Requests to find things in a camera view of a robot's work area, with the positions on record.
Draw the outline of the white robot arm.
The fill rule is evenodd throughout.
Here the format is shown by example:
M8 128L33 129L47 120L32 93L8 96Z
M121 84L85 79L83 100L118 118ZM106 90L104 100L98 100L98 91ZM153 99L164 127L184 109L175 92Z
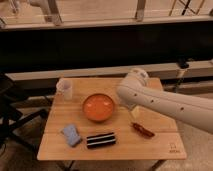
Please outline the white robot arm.
M144 106L213 134L213 100L149 88L148 79L145 70L133 68L118 84L116 93L129 110Z

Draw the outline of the translucent yellowish gripper finger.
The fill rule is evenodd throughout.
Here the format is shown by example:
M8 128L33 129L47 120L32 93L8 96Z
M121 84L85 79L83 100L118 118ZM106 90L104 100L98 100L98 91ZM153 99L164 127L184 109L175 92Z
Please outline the translucent yellowish gripper finger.
M137 119L140 116L140 109L138 106L136 106L134 109L130 111L130 114L133 119Z

